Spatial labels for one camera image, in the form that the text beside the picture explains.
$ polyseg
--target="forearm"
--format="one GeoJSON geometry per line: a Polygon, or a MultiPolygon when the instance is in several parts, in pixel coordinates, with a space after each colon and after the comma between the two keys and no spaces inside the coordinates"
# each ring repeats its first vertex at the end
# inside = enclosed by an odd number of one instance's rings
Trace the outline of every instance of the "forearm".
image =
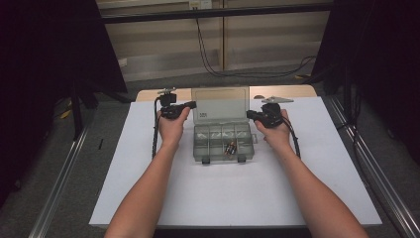
{"type": "Polygon", "coordinates": [[[346,204],[309,171],[291,148],[277,154],[314,237],[367,237],[346,204]]]}
{"type": "Polygon", "coordinates": [[[152,237],[162,209],[177,146],[162,145],[143,175],[127,193],[106,237],[152,237]]]}

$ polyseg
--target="black metal bar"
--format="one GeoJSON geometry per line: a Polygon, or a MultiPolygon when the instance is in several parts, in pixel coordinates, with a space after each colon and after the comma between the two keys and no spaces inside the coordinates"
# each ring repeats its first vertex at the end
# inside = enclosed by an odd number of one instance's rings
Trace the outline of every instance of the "black metal bar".
{"type": "Polygon", "coordinates": [[[72,81],[71,86],[71,108],[73,110],[73,118],[74,118],[74,137],[73,141],[76,141],[79,137],[81,131],[83,130],[83,120],[81,118],[81,112],[80,112],[80,102],[79,98],[77,96],[77,86],[75,80],[72,81]]]}
{"type": "Polygon", "coordinates": [[[225,9],[207,9],[197,11],[176,11],[165,13],[150,14],[134,14],[134,15],[109,15],[102,16],[101,21],[104,24],[120,24],[133,22],[152,22],[166,20],[181,19],[197,19],[197,18],[215,18],[215,17],[234,17],[234,16],[250,16],[250,15],[267,15],[281,13],[301,13],[301,12],[324,12],[331,11],[336,7],[348,7],[362,5],[359,2],[349,3],[317,3],[317,4],[299,4],[284,5],[273,7],[259,8],[225,8],[225,9]]]}
{"type": "Polygon", "coordinates": [[[115,99],[115,100],[117,100],[117,101],[119,101],[121,103],[131,103],[131,102],[134,102],[135,101],[133,99],[129,99],[129,98],[125,97],[125,96],[122,96],[122,95],[118,94],[117,92],[114,92],[114,91],[112,91],[112,90],[110,90],[110,89],[108,89],[108,88],[106,88],[106,87],[104,87],[104,86],[102,86],[102,85],[100,85],[98,83],[95,83],[92,80],[83,79],[82,82],[85,85],[87,85],[90,88],[92,88],[94,91],[102,92],[103,94],[105,94],[105,95],[107,95],[107,96],[109,96],[109,97],[111,97],[111,98],[113,98],[113,99],[115,99]]]}
{"type": "Polygon", "coordinates": [[[352,78],[349,70],[349,64],[345,62],[343,83],[344,115],[346,116],[349,124],[355,125],[355,118],[352,113],[352,78]]]}

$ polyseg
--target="cable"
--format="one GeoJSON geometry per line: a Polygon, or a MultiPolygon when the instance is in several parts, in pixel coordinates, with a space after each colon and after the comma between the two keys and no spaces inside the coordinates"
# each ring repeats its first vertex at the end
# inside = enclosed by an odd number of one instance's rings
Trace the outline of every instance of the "cable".
{"type": "Polygon", "coordinates": [[[158,143],[158,121],[160,119],[160,116],[158,117],[158,111],[157,111],[157,104],[158,104],[159,97],[155,99],[155,126],[154,126],[154,142],[152,144],[152,159],[157,154],[157,143],[158,143]]]}
{"type": "Polygon", "coordinates": [[[353,122],[353,124],[355,125],[355,127],[358,127],[358,118],[361,115],[361,111],[362,111],[362,97],[361,97],[361,93],[356,90],[356,95],[355,98],[353,99],[353,112],[352,112],[352,118],[351,121],[353,122]]]}
{"type": "Polygon", "coordinates": [[[306,78],[306,80],[304,80],[301,84],[312,84],[324,80],[325,76],[328,75],[328,73],[331,73],[334,69],[336,69],[338,65],[338,63],[331,63],[330,65],[322,69],[322,71],[306,78]]]}
{"type": "Polygon", "coordinates": [[[294,149],[296,150],[296,156],[300,158],[299,143],[297,143],[297,139],[298,139],[298,138],[297,138],[297,137],[296,137],[296,135],[294,134],[294,129],[293,129],[293,127],[291,126],[291,123],[290,123],[290,121],[289,121],[287,118],[285,118],[285,117],[282,117],[282,118],[283,118],[283,121],[284,121],[284,125],[286,125],[286,127],[289,129],[290,134],[291,134],[291,137],[292,137],[292,139],[293,139],[294,149]]]}
{"type": "Polygon", "coordinates": [[[213,69],[211,66],[206,53],[206,48],[204,46],[203,37],[201,34],[200,24],[198,23],[198,19],[195,19],[195,22],[197,24],[197,31],[198,31],[198,44],[200,46],[200,54],[201,59],[203,61],[203,65],[206,68],[206,70],[217,77],[225,77],[225,76],[237,76],[237,77],[251,77],[251,78],[273,78],[273,77],[283,77],[291,75],[300,69],[302,69],[304,66],[306,66],[309,62],[316,59],[316,56],[310,56],[302,59],[300,62],[300,66],[296,69],[290,70],[290,71],[284,71],[284,72],[239,72],[239,73],[221,73],[213,69]],[[250,75],[250,74],[274,74],[274,75],[268,75],[268,76],[261,76],[261,75],[250,75]]]}

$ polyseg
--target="black rod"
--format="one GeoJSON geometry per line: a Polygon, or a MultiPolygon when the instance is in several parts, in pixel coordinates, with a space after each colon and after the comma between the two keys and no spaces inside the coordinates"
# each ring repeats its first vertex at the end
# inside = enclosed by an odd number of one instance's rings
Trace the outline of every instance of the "black rod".
{"type": "Polygon", "coordinates": [[[344,68],[344,83],[343,83],[343,101],[344,101],[344,115],[350,125],[355,125],[355,117],[352,112],[352,78],[350,74],[349,64],[345,62],[344,68]]]}
{"type": "Polygon", "coordinates": [[[73,110],[73,118],[74,118],[74,137],[73,141],[76,141],[79,137],[81,131],[83,130],[83,120],[81,118],[81,111],[80,111],[80,102],[77,96],[77,86],[75,80],[72,81],[71,89],[70,89],[70,96],[71,96],[71,108],[73,110]]]}
{"type": "Polygon", "coordinates": [[[133,14],[133,15],[105,15],[102,16],[104,24],[120,24],[133,22],[152,22],[165,20],[197,19],[197,18],[215,18],[215,17],[234,17],[250,15],[267,15],[281,13],[302,13],[302,12],[324,12],[331,11],[336,7],[349,7],[362,5],[359,2],[350,3],[317,3],[317,4],[299,4],[284,5],[259,8],[225,8],[225,9],[207,9],[197,11],[176,11],[165,13],[133,14]]]}

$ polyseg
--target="white paper sheet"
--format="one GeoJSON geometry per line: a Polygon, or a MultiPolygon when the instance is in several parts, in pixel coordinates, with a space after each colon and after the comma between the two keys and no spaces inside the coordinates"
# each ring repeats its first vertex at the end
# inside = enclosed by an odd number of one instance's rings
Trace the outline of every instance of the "white paper sheet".
{"type": "MultiPolygon", "coordinates": [[[[260,100],[250,109],[261,111],[260,100]]],[[[363,225],[380,218],[321,98],[283,103],[299,138],[307,167],[351,209],[363,225]]],[[[132,103],[114,159],[89,224],[106,227],[118,205],[151,161],[154,133],[152,102],[132,103]]],[[[263,135],[245,164],[203,166],[192,157],[193,120],[184,124],[158,226],[286,227],[305,222],[290,185],[263,135]]]]}

